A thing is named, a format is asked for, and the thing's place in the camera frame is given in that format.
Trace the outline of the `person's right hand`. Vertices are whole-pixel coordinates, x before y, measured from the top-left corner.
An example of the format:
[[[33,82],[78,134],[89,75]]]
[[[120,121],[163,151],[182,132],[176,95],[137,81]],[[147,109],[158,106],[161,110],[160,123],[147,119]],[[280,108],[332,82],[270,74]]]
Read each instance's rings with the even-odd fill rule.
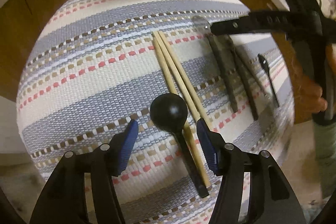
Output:
[[[334,73],[335,79],[335,44],[327,44],[325,52],[326,60],[331,71]],[[294,79],[298,84],[297,98],[300,104],[312,114],[325,111],[328,107],[328,103],[322,98],[322,88],[303,72],[301,63],[297,59],[297,51],[295,49],[291,65],[294,70]]]

